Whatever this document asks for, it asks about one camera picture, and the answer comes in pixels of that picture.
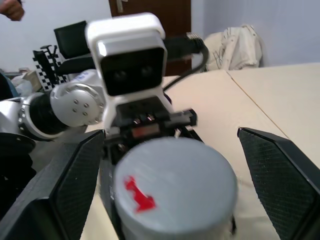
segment gray cylindrical object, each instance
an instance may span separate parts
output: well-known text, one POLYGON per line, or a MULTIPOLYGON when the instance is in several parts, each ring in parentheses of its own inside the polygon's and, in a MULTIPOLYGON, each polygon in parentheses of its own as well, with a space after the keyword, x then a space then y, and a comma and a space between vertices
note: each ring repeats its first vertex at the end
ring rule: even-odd
POLYGON ((115 205, 126 240, 220 240, 230 231, 237 179, 216 150, 166 137, 134 147, 115 169, 115 205), (132 176, 155 208, 137 212, 132 176))

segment screw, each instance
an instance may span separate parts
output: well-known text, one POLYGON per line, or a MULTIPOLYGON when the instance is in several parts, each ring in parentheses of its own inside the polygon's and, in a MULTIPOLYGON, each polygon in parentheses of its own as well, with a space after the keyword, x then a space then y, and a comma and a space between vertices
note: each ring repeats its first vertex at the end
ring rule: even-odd
POLYGON ((136 118, 134 121, 133 121, 135 124, 139 124, 141 123, 140 119, 139 118, 136 118))
POLYGON ((152 116, 152 115, 150 115, 150 114, 148 115, 147 119, 148 119, 149 121, 155 120, 154 116, 152 116))
POLYGON ((126 146, 123 144, 118 144, 118 148, 121 152, 125 152, 126 151, 126 146))

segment white cloth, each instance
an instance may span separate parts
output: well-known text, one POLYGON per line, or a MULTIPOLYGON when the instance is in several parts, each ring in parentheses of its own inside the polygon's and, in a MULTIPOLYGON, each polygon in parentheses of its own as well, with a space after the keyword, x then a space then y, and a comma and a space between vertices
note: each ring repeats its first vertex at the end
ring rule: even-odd
POLYGON ((206 65, 212 70, 258 68, 262 58, 259 36, 250 25, 229 27, 213 33, 204 41, 210 52, 206 65))

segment door handle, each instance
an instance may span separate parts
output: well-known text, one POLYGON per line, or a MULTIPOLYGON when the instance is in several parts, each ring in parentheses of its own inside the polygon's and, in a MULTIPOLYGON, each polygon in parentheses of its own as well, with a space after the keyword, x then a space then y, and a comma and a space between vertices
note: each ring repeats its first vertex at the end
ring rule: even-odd
POLYGON ((118 8, 118 13, 123 13, 124 12, 124 6, 122 2, 128 2, 128 0, 116 0, 116 6, 118 8))

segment red arrow marking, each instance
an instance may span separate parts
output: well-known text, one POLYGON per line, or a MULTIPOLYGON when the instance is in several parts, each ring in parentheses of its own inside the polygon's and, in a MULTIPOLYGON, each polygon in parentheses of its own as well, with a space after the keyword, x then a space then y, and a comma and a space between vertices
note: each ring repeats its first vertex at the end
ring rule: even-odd
POLYGON ((129 176, 128 180, 124 181, 125 189, 133 192, 133 199, 138 203, 138 208, 135 210, 137 213, 154 209, 156 203, 154 198, 149 195, 144 195, 137 187, 136 180, 133 176, 129 176))

